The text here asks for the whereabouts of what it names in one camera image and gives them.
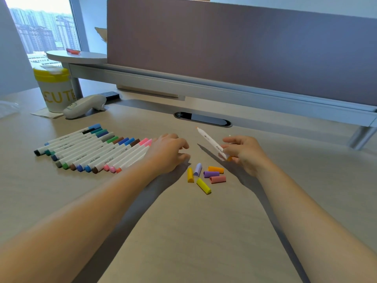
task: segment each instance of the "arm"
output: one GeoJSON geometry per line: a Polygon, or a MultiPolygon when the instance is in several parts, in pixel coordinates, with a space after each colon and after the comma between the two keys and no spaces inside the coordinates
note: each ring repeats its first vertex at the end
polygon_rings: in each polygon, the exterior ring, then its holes
{"type": "Polygon", "coordinates": [[[153,142],[145,157],[0,249],[0,282],[71,282],[155,177],[190,158],[176,134],[153,142]]]}
{"type": "Polygon", "coordinates": [[[224,153],[256,176],[312,283],[377,282],[377,256],[263,152],[257,140],[226,137],[224,153]]]}

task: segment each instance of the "yellow marker cap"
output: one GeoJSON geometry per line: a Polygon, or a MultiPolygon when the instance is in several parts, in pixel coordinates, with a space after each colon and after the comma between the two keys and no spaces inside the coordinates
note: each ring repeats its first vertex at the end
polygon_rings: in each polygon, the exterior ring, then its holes
{"type": "Polygon", "coordinates": [[[194,174],[192,173],[192,169],[191,168],[187,169],[187,182],[188,183],[193,183],[194,182],[194,174]]]}
{"type": "Polygon", "coordinates": [[[205,192],[207,195],[209,195],[210,193],[212,193],[211,189],[209,188],[209,186],[207,186],[205,184],[205,182],[203,182],[203,180],[201,178],[199,178],[197,181],[196,181],[196,184],[198,186],[200,186],[200,188],[203,190],[203,192],[205,192]]]}
{"type": "Polygon", "coordinates": [[[208,167],[208,171],[209,172],[219,172],[219,173],[223,174],[224,173],[224,168],[209,166],[208,167]]]}

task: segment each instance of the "hand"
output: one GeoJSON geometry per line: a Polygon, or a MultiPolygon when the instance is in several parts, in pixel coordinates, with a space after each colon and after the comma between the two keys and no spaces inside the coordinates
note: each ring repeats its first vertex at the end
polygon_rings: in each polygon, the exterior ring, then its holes
{"type": "Polygon", "coordinates": [[[272,164],[262,150],[258,141],[248,136],[232,136],[223,139],[226,143],[221,147],[224,153],[232,157],[232,161],[242,166],[251,176],[258,176],[258,172],[272,164]]]}
{"type": "Polygon", "coordinates": [[[153,140],[143,161],[153,163],[158,175],[165,174],[173,171],[182,162],[190,160],[189,154],[179,153],[182,148],[189,148],[185,139],[178,138],[177,134],[165,134],[153,140]]]}

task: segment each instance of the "sky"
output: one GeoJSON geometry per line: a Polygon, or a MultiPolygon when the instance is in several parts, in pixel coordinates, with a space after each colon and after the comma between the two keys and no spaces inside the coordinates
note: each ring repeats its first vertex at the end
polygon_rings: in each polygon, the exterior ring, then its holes
{"type": "Polygon", "coordinates": [[[8,8],[72,14],[69,0],[5,0],[8,8]]]}

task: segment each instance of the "desk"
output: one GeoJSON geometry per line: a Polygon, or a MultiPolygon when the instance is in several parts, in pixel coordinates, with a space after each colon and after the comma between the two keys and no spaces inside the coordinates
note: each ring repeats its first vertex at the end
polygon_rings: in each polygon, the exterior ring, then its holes
{"type": "MultiPolygon", "coordinates": [[[[99,92],[97,86],[92,87],[92,93],[99,92]]],[[[213,112],[221,111],[225,104],[121,94],[122,102],[108,105],[107,111],[76,120],[30,115],[45,105],[38,89],[3,98],[19,103],[21,113],[0,119],[0,129],[6,131],[0,136],[2,160],[13,164],[0,170],[0,243],[114,176],[104,171],[97,175],[65,171],[46,156],[33,155],[46,140],[90,124],[101,123],[125,137],[175,132],[190,143],[191,166],[198,162],[204,167],[219,165],[214,150],[195,131],[196,123],[158,112],[158,107],[165,104],[213,112]]],[[[237,110],[230,105],[225,111],[258,117],[252,108],[237,110]]],[[[267,154],[322,207],[377,250],[377,153],[373,149],[353,151],[245,127],[199,126],[217,140],[229,134],[255,136],[267,154]]],[[[331,122],[323,122],[323,127],[329,129],[331,122]]],[[[181,177],[179,171],[173,175],[177,181],[168,189],[173,176],[152,182],[75,282],[301,282],[295,269],[299,267],[291,261],[295,259],[288,254],[289,246],[258,182],[231,168],[225,171],[228,182],[214,185],[210,195],[187,183],[184,170],[181,177]]]]}

